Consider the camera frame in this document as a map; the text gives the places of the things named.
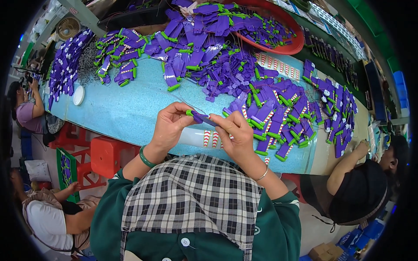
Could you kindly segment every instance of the purple shirt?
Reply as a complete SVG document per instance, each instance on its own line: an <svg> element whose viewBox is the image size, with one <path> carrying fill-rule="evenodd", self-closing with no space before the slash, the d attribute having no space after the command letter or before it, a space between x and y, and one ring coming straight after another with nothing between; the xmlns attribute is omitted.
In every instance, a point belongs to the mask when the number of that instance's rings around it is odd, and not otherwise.
<svg viewBox="0 0 418 261"><path fill-rule="evenodd" d="M31 102L24 102L19 105L16 109L16 119L22 125L22 127L27 128L36 133L43 133L42 131L42 116L32 118L33 106L35 104Z"/></svg>

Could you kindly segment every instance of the silver bracelet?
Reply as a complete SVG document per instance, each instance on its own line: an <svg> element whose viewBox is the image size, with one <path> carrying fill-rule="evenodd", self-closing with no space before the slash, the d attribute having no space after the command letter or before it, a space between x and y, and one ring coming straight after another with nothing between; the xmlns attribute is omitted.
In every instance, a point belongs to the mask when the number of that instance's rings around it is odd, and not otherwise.
<svg viewBox="0 0 418 261"><path fill-rule="evenodd" d="M264 178L267 175L268 172L268 166L266 166L267 169L265 170L265 173L263 174L263 176L261 176L258 180L255 180L256 182L259 181L260 179Z"/></svg>

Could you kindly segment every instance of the green jade bangle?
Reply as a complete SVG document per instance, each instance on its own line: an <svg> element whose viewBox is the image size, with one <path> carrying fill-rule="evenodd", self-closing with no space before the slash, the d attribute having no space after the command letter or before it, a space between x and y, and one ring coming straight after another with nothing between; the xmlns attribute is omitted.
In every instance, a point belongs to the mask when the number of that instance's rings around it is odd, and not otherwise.
<svg viewBox="0 0 418 261"><path fill-rule="evenodd" d="M154 164L152 162L150 162L149 160L147 160L144 156L144 148L146 145L142 146L141 149L139 150L139 156L141 157L142 162L147 165L150 168L153 168L155 166L157 166L157 164Z"/></svg>

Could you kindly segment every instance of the white button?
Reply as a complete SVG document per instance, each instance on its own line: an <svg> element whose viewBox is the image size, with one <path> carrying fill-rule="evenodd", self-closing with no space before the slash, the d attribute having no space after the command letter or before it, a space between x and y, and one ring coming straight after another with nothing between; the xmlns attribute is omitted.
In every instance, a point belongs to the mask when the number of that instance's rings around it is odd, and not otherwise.
<svg viewBox="0 0 418 261"><path fill-rule="evenodd" d="M187 247L187 246L189 246L189 245L190 245L190 240L189 240L188 238L182 238L182 239L180 240L180 242L181 242L181 244L182 244L183 246L185 246L185 247Z"/></svg>

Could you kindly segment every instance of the black tray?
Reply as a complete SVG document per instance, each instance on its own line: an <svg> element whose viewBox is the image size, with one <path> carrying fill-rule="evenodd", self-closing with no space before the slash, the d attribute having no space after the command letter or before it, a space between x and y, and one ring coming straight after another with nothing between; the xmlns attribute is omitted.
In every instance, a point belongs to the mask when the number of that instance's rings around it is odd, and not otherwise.
<svg viewBox="0 0 418 261"><path fill-rule="evenodd" d="M169 8L167 0L161 0L159 5L150 8L126 11L130 0L118 0L109 8L102 21L97 26L106 32L119 30L120 28L132 28L142 25L158 25L168 20L165 11Z"/></svg>

